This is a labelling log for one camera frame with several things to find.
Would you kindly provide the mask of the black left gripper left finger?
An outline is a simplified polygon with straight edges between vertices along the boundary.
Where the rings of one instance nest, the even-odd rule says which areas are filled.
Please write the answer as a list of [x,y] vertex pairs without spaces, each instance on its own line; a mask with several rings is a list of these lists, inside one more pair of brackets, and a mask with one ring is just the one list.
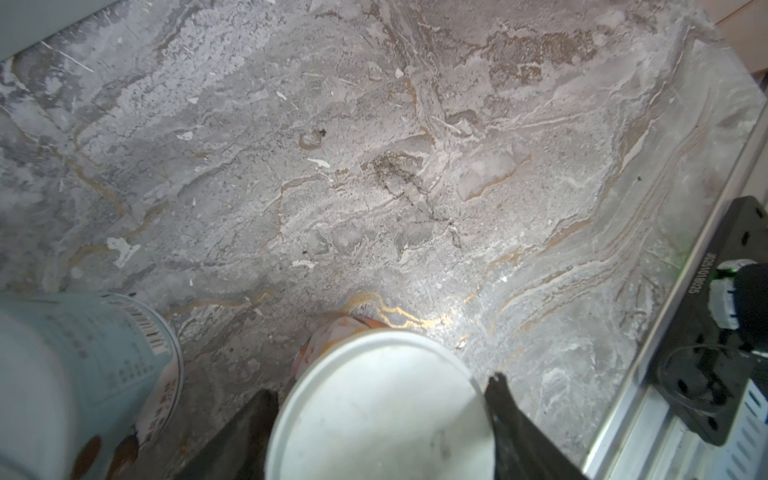
[[259,390],[175,479],[263,479],[278,411],[278,393]]

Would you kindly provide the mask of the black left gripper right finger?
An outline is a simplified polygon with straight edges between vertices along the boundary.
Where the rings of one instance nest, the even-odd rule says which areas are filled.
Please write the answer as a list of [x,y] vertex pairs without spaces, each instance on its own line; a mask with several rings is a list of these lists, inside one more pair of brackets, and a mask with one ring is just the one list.
[[489,378],[484,398],[495,437],[495,479],[586,479],[518,408],[503,373]]

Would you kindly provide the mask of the orange can white lid front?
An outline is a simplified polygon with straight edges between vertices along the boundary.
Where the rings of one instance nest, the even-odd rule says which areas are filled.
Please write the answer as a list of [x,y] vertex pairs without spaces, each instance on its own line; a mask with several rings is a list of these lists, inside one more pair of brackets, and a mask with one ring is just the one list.
[[479,383],[449,349],[367,317],[327,320],[291,369],[268,479],[491,479]]

